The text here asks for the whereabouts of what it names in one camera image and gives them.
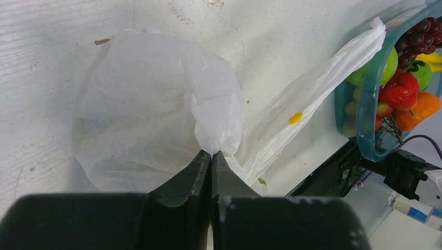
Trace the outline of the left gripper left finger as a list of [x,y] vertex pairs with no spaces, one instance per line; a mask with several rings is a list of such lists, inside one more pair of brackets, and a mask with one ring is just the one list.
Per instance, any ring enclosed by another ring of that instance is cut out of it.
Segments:
[[149,193],[36,194],[1,221],[1,249],[206,249],[211,156]]

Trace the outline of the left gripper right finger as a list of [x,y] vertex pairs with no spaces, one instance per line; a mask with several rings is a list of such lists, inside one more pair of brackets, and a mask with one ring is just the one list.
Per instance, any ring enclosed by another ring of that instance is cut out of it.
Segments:
[[215,249],[369,249],[349,204],[334,197],[262,197],[230,168],[211,161]]

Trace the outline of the white plastic bag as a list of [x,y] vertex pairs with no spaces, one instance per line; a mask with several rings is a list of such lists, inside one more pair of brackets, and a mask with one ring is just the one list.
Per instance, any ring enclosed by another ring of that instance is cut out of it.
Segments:
[[200,152],[222,152],[252,185],[325,98],[381,50],[385,37],[385,24],[373,19],[369,30],[245,122],[243,92],[227,60],[159,30],[117,33],[79,105],[75,158],[105,192],[150,192]]

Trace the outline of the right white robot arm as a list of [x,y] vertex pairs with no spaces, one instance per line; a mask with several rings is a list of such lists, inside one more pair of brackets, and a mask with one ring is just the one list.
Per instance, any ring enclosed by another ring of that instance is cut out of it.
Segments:
[[441,167],[402,149],[391,156],[384,183],[393,192],[388,206],[409,218],[441,231]]

